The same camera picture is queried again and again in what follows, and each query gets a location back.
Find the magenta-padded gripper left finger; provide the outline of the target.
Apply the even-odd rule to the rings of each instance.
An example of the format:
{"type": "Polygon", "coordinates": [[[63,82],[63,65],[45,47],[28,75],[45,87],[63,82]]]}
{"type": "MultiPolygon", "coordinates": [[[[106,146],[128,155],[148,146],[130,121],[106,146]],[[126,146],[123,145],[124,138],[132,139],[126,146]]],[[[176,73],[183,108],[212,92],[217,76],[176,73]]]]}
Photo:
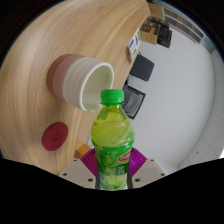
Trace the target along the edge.
{"type": "Polygon", "coordinates": [[[89,150],[80,158],[73,158],[59,176],[78,186],[98,188],[98,163],[95,157],[95,149],[89,150]]]}

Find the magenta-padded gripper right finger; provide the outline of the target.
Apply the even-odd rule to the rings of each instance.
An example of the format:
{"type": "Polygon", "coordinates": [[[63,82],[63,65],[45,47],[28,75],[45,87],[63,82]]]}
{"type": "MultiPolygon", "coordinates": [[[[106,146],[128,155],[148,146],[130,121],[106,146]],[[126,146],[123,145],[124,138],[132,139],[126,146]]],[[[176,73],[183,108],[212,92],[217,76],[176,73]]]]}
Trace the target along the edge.
{"type": "Polygon", "coordinates": [[[128,188],[141,188],[167,175],[166,171],[154,159],[147,159],[140,151],[131,150],[128,166],[128,188]]]}

